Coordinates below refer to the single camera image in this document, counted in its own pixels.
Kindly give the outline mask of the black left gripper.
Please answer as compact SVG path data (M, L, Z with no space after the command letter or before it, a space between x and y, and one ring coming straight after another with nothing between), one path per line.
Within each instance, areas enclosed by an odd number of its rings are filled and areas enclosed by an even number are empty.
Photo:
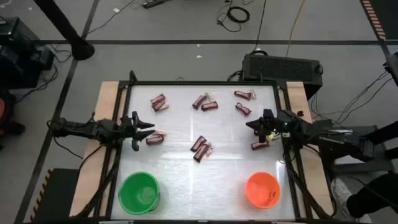
M147 130L147 131L139 131L138 132L138 140L136 140L136 134L138 131L138 128L140 129L147 129L147 128L152 128L155 125L151 123L146 123L141 120L138 120L138 115L136 111L132 112L131 117L129 116L123 116L121 120L121 134L120 138L121 139L126 139L126 138L132 138L131 140L131 147L133 151L139 151L139 145L138 141L142 141L146 137L150 136L153 134L155 131L154 130Z

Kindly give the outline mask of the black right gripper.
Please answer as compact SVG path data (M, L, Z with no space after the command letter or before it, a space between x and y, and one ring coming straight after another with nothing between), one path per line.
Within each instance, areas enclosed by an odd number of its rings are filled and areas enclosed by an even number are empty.
M277 120L271 109L264 109L263 115L254 120L246 123L246 126L249 126L251 129L257 132L257 136L259 138L259 142L268 141L268 135L272 133L279 133L276 129Z

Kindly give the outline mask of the black computer case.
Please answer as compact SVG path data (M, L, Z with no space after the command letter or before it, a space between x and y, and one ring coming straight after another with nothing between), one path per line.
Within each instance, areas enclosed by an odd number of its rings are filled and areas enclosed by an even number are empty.
M323 66L318 60L247 54L243 60L242 81L302 82L307 99L323 86Z

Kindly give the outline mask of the green plastic bucket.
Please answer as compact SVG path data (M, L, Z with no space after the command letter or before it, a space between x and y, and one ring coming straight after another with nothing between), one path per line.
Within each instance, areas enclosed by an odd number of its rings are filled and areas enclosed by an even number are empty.
M131 215L148 213L159 205L159 183L148 172L135 172L122 182L118 199L121 207Z

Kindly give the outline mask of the orange plastic bucket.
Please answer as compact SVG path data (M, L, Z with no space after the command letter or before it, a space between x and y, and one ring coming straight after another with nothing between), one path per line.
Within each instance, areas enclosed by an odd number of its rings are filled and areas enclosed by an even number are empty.
M277 205L281 189L276 177L268 172L256 172L246 182L245 195L255 207L268 209Z

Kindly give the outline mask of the black pole stand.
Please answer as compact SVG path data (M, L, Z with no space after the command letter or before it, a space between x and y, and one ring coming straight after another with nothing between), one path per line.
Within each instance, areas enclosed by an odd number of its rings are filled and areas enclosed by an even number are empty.
M86 60L93 56L95 48L78 35L54 0L34 0L34 2L70 44L75 60Z

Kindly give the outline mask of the person's shoe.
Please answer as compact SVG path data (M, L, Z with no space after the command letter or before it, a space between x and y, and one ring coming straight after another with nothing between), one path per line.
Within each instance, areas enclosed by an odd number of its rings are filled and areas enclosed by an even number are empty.
M372 223L369 215L364 215L361 218L355 218L350 215L348 207L346 205L346 201L349 199L350 196L352 196L352 193L341 179L335 178L331 182L331 191L338 208L347 220L361 223Z

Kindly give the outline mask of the black hazard striped mat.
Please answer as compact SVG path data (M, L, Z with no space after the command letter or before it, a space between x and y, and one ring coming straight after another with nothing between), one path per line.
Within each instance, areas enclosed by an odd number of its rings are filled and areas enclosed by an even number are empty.
M49 169L35 201L30 221L42 223L68 219L78 176L77 169Z
M398 0L360 0L376 35L398 40Z

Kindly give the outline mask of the black power strip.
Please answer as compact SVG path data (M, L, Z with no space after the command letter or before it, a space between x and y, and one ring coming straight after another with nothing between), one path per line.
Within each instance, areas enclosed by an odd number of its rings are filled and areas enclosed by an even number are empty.
M149 8L164 4L167 1L169 1L169 0L150 0L150 1L146 1L146 2L142 3L142 6L144 9L149 9Z

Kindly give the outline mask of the black diagonal beam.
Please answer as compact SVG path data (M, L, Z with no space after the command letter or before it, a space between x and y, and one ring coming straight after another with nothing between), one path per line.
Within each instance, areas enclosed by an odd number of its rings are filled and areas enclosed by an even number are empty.
M398 121L368 133L364 137L374 145L398 138Z

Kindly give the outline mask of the dark side platform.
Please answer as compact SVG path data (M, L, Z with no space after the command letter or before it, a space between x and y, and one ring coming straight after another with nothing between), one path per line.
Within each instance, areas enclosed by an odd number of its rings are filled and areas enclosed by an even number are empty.
M348 127L348 131L359 134L368 134L378 128L374 126L352 126ZM388 172L394 173L396 170L392 164L394 159L398 159L398 146L388 149L384 143L373 145L366 149L366 154L373 159L362 164L334 165L334 161L338 158L347 156L345 152L338 152L327 147L320 148L320 154L325 172L331 177L337 174L365 174L370 172Z

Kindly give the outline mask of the person's leg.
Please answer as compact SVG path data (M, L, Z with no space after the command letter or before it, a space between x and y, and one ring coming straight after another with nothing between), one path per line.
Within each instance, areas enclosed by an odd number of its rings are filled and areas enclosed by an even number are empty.
M398 214L398 174L384 174L370 181L348 198L346 206L355 218L385 207L391 207Z

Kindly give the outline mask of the black orange equipment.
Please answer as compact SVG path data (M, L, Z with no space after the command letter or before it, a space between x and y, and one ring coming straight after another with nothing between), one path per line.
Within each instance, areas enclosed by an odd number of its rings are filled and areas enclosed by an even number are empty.
M0 88L0 138L6 135L21 135L25 125L14 120L16 97L8 90Z

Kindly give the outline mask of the black edge stand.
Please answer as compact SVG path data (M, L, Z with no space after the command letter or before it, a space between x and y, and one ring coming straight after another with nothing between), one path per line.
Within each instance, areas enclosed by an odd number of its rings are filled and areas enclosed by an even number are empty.
M383 64L385 70L391 74L396 86L398 87L398 52L387 55L386 62Z

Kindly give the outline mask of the black floor equipment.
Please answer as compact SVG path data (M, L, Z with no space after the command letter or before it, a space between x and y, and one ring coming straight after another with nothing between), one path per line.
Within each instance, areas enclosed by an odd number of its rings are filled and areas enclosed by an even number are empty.
M0 87L33 88L43 71L50 70L54 53L18 18L0 16Z

